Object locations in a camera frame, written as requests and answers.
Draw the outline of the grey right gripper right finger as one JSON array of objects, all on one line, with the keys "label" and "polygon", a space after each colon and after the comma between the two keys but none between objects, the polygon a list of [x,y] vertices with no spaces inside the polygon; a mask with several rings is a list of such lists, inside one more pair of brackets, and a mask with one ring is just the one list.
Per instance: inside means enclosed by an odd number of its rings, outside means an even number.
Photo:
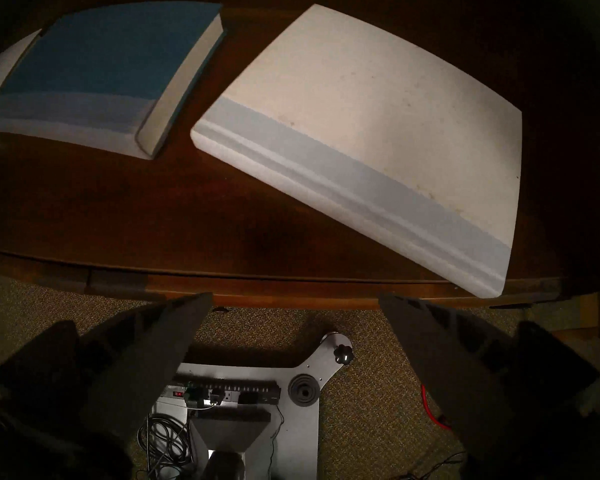
[{"label": "grey right gripper right finger", "polygon": [[467,452],[494,461],[515,418],[502,382],[513,337],[472,313],[421,299],[382,294],[379,306]]}]

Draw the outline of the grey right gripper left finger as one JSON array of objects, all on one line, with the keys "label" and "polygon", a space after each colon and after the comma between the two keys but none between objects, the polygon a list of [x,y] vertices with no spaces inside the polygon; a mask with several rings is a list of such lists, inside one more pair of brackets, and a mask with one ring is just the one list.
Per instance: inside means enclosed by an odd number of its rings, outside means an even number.
[{"label": "grey right gripper left finger", "polygon": [[212,307],[203,292],[123,313],[82,341],[113,350],[112,363],[91,381],[80,421],[87,429],[125,443],[175,376]]}]

